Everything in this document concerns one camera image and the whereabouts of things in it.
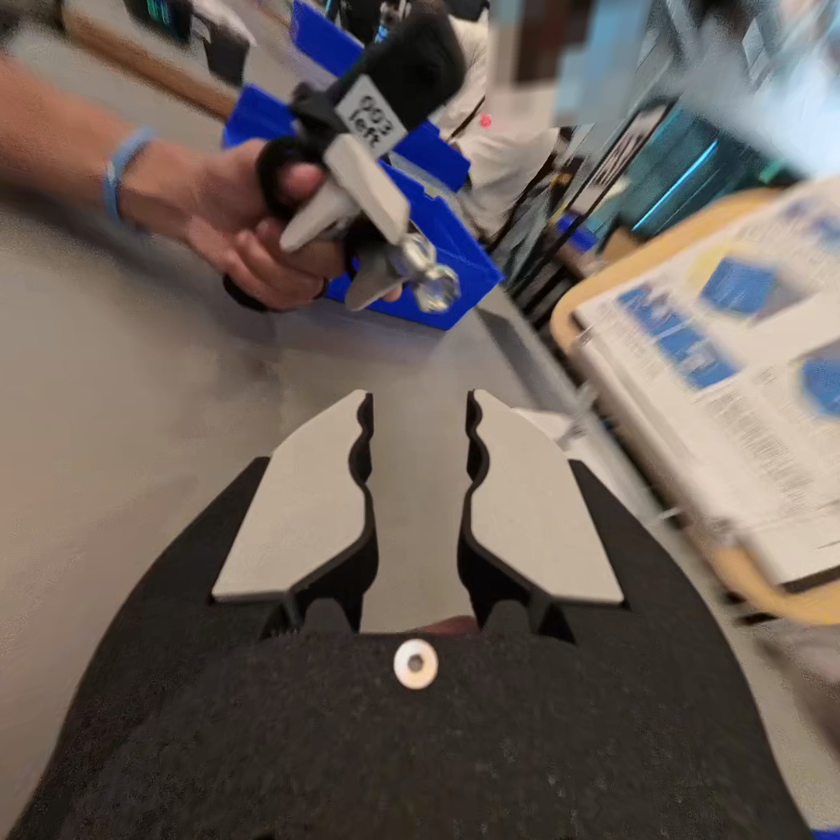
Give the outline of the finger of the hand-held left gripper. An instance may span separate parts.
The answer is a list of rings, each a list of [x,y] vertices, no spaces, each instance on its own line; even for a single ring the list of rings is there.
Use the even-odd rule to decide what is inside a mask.
[[[355,258],[357,267],[343,301],[351,312],[360,312],[396,294],[408,282],[403,250],[398,245],[361,245]]]
[[[333,180],[385,241],[401,244],[410,228],[410,204],[368,147],[352,133],[339,133],[322,159]]]

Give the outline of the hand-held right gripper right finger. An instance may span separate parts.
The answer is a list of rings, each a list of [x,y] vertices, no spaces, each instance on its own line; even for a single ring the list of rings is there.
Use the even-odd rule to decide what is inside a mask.
[[[479,622],[505,601],[530,622],[562,605],[625,596],[570,459],[538,425],[490,394],[467,395],[469,441],[458,577]]]

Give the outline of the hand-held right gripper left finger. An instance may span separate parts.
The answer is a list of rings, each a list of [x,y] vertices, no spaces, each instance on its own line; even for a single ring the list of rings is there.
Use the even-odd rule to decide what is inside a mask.
[[[269,457],[212,589],[217,603],[279,603],[301,621],[318,599],[354,609],[378,569],[371,492],[373,395],[352,391]]]

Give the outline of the silver bolt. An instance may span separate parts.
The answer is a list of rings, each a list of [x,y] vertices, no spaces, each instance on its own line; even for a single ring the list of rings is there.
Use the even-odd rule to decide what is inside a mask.
[[[393,273],[403,285],[423,282],[438,263],[435,246],[419,231],[408,232],[388,249]]]

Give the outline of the person's left forearm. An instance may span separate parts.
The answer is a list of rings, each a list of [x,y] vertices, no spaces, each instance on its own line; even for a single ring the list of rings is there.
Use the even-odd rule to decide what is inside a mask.
[[[110,156],[132,131],[121,118],[67,96],[16,61],[1,63],[1,174],[11,182],[102,210],[101,179]],[[200,158],[155,139],[141,166],[160,197],[151,233],[183,241],[189,179]]]

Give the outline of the grey desk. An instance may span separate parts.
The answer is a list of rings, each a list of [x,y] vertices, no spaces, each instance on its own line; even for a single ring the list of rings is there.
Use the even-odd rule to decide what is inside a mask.
[[[813,838],[729,631],[570,459],[622,587],[548,622],[459,579],[467,395],[548,359],[499,290],[447,332],[221,273],[2,185],[2,831],[9,838]],[[373,395],[354,609],[217,603],[272,452]]]

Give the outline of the person's left hand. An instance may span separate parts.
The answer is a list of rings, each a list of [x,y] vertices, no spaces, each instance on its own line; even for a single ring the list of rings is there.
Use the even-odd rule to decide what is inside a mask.
[[[346,269],[341,243],[315,239],[288,253],[286,224],[268,209],[252,140],[207,155],[191,168],[183,241],[249,298],[272,312],[305,307]]]

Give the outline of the black digital timer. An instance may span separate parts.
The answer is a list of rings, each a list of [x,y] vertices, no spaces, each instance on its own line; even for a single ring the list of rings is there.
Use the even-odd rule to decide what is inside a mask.
[[[192,33],[203,46],[210,73],[233,88],[242,88],[253,39],[230,21],[213,19],[197,7],[192,12]]]

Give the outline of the printed instruction sheet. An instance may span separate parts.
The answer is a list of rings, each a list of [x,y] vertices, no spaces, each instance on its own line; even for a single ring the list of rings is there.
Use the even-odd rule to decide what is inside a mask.
[[[700,521],[795,594],[838,581],[839,181],[798,185],[574,310]]]

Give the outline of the blue wristband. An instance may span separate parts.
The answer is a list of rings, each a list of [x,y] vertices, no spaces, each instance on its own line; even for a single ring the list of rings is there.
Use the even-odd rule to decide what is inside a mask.
[[[151,233],[150,220],[160,202],[156,184],[141,166],[155,139],[148,127],[132,131],[112,153],[101,177],[101,207],[107,219],[142,235]]]

